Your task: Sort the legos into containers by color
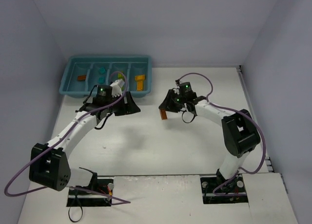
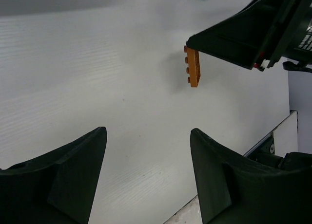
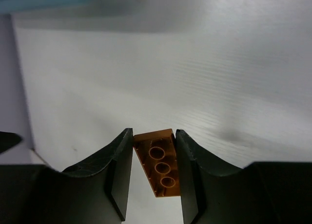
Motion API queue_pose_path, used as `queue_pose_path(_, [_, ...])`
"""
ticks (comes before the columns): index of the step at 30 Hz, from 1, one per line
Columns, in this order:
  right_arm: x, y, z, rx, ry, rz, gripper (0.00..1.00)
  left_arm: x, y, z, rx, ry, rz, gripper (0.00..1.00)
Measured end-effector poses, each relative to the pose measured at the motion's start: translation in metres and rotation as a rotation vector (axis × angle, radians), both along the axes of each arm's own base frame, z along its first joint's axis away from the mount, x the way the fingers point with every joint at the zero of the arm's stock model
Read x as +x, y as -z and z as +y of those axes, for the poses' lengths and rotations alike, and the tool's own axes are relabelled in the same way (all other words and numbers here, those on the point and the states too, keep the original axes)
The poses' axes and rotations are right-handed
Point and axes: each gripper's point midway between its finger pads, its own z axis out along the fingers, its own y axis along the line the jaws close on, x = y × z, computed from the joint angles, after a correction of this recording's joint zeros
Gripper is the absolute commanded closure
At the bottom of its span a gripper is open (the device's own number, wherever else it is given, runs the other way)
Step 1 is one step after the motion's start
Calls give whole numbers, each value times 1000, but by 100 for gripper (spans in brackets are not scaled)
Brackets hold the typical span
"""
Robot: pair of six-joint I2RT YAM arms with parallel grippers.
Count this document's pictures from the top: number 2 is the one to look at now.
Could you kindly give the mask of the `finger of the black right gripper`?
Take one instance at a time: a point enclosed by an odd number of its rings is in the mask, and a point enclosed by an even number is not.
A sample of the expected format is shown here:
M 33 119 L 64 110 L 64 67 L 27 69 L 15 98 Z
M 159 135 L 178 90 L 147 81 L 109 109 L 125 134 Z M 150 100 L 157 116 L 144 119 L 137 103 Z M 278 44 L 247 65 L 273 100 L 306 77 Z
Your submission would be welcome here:
M 281 25 L 282 0 L 252 0 L 232 17 L 191 36 L 187 47 L 251 70 Z

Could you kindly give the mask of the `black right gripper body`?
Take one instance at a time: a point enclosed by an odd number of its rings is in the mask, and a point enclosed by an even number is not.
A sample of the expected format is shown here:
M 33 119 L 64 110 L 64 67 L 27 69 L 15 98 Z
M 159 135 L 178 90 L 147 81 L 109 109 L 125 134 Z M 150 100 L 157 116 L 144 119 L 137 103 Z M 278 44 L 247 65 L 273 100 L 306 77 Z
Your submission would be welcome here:
M 260 71 L 274 66 L 282 57 L 283 69 L 312 70 L 312 0 L 282 0 L 285 8 L 278 15 L 281 25 L 269 37 L 269 44 L 254 67 Z

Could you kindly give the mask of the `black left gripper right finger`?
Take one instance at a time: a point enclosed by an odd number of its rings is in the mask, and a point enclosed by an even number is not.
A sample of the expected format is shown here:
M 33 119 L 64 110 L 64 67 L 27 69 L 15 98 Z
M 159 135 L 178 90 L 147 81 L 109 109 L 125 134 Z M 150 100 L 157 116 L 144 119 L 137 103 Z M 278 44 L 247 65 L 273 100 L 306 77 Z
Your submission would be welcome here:
M 311 223 L 310 154 L 248 158 L 199 129 L 191 131 L 190 148 L 203 223 Z

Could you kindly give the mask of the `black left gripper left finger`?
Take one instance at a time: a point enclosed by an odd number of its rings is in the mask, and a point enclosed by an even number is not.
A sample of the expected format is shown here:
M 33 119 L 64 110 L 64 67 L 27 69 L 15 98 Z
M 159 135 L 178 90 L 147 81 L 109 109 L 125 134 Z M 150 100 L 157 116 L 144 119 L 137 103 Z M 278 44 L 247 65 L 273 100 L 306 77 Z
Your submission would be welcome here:
M 107 144 L 98 127 L 79 139 L 0 172 L 2 224 L 89 222 Z

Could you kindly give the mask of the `brown long lego brick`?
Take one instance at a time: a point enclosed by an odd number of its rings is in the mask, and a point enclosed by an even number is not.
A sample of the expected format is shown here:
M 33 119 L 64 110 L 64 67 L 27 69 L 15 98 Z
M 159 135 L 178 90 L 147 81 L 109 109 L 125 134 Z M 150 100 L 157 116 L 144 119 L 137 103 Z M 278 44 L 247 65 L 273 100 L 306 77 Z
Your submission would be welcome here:
M 185 63 L 187 64 L 186 73 L 189 75 L 188 83 L 192 88 L 199 85 L 201 77 L 199 51 L 184 46 L 184 53 L 186 54 Z

